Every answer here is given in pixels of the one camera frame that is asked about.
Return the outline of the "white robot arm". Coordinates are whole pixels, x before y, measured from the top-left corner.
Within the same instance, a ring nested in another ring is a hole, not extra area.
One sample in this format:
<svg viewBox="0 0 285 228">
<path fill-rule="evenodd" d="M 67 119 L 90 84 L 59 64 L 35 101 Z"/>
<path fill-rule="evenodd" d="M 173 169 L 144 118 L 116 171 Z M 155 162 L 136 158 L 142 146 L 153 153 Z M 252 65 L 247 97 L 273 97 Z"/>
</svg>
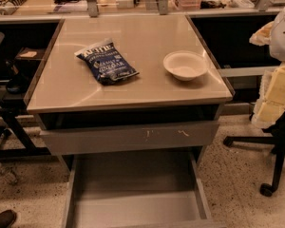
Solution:
<svg viewBox="0 0 285 228">
<path fill-rule="evenodd" d="M 285 112 L 285 7 L 273 22 L 255 32 L 249 42 L 256 46 L 268 45 L 270 56 L 281 62 L 274 71 L 266 70 L 263 74 L 253 111 L 252 124 L 267 128 Z"/>
</svg>

